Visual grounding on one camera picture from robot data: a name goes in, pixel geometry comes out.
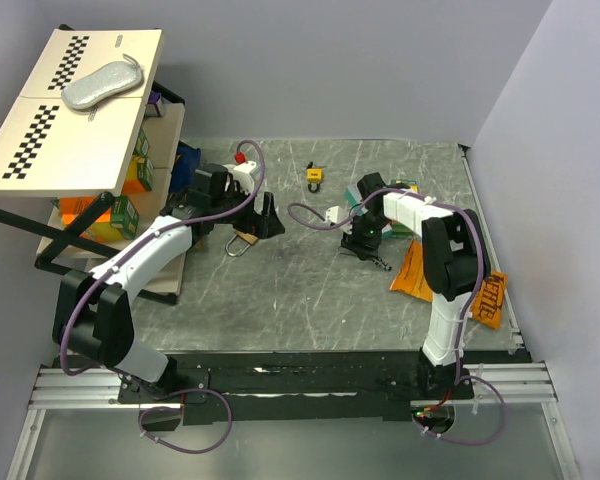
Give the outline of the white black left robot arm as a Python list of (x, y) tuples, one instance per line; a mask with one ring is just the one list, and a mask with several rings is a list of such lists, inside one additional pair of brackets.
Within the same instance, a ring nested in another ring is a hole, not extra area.
[(125, 249), (88, 272), (66, 273), (52, 334), (64, 373), (74, 372), (68, 361), (74, 352), (95, 367), (142, 381), (142, 390), (154, 401), (171, 399), (178, 387), (177, 362), (137, 338), (131, 304), (168, 263), (216, 225), (230, 225), (259, 239), (283, 234), (272, 193), (265, 193), (262, 210), (255, 210), (264, 178), (263, 161), (204, 165), (183, 201), (168, 207)]

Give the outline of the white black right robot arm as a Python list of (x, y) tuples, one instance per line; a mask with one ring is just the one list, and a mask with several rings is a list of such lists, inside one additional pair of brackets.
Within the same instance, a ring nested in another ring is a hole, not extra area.
[(416, 383), (424, 396), (439, 398), (460, 382), (467, 313), (490, 272), (478, 217), (471, 209), (389, 186), (378, 173), (364, 176), (357, 188), (366, 212), (346, 227), (345, 250), (383, 265), (378, 255), (382, 230), (392, 221), (411, 229), (422, 246), (424, 279), (433, 296)]

